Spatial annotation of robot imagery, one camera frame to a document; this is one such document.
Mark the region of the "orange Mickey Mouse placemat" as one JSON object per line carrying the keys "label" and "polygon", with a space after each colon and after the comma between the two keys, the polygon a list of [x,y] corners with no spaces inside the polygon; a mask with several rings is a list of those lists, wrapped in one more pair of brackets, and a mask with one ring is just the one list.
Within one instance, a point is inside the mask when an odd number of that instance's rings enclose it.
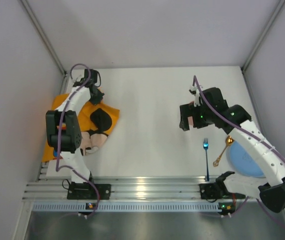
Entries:
{"label": "orange Mickey Mouse placemat", "polygon": [[[69,94],[58,95],[51,106],[51,110],[55,110],[60,106]],[[81,130],[81,155],[92,154],[97,151],[107,140],[108,136],[114,129],[120,111],[112,108],[104,103],[92,105],[87,103],[81,109],[78,115],[78,122]],[[48,162],[56,159],[56,152],[52,147],[45,144],[42,161]]]}

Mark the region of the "pink plastic cup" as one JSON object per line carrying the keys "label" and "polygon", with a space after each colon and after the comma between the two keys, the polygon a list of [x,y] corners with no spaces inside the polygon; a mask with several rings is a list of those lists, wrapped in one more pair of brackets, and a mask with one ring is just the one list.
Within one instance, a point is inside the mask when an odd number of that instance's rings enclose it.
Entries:
{"label": "pink plastic cup", "polygon": [[190,126],[193,126],[193,125],[194,125],[194,121],[193,121],[193,118],[192,118],[192,117],[189,117],[189,118],[188,118],[188,124],[189,124]]}

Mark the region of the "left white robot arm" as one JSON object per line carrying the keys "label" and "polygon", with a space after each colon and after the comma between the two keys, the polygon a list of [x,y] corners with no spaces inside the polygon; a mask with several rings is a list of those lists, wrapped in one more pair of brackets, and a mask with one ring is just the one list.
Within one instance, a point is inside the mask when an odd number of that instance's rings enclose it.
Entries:
{"label": "left white robot arm", "polygon": [[73,83],[66,99],[45,114],[47,143],[56,152],[55,171],[68,169],[71,181],[76,184],[88,183],[92,176],[81,154],[78,116],[85,104],[96,106],[102,102],[104,93],[96,85],[100,80],[97,70],[85,68],[83,77]]}

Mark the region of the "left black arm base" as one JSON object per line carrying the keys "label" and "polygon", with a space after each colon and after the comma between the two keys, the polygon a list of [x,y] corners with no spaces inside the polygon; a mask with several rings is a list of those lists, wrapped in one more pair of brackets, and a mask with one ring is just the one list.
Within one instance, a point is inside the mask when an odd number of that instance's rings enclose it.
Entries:
{"label": "left black arm base", "polygon": [[99,193],[100,200],[109,200],[111,196],[111,184],[98,183],[94,184],[95,188],[89,183],[75,183],[72,182],[68,187],[68,200],[97,200]]}

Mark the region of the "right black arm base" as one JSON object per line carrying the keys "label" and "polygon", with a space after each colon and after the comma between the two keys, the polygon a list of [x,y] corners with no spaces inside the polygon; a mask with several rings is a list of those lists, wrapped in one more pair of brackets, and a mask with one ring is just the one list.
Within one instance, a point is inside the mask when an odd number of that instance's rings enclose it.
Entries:
{"label": "right black arm base", "polygon": [[200,198],[209,202],[215,202],[217,200],[242,200],[246,196],[240,193],[227,193],[215,183],[201,183],[199,184]]}

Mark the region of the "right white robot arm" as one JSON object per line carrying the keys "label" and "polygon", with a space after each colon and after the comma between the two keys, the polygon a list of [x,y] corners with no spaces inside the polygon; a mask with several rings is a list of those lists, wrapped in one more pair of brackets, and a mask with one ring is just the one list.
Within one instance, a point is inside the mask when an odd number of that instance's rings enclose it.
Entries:
{"label": "right white robot arm", "polygon": [[254,160],[263,172],[251,177],[227,171],[215,180],[221,196],[241,194],[260,200],[274,213],[285,209],[285,159],[271,146],[253,122],[251,115],[240,105],[228,106],[217,87],[199,90],[191,86],[193,102],[180,105],[179,127],[201,129],[214,125],[222,129]]}

